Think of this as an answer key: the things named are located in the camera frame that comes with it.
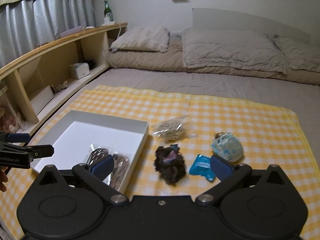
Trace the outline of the person's left hand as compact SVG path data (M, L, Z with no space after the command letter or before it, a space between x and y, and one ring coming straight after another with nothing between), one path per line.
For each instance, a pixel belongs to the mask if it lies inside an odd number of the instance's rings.
M5 174L5 171L7 169L8 169L7 167L1 167L1 169L0 169L0 191L1 192L7 191L7 187L5 185L5 183L8 182L8 177Z

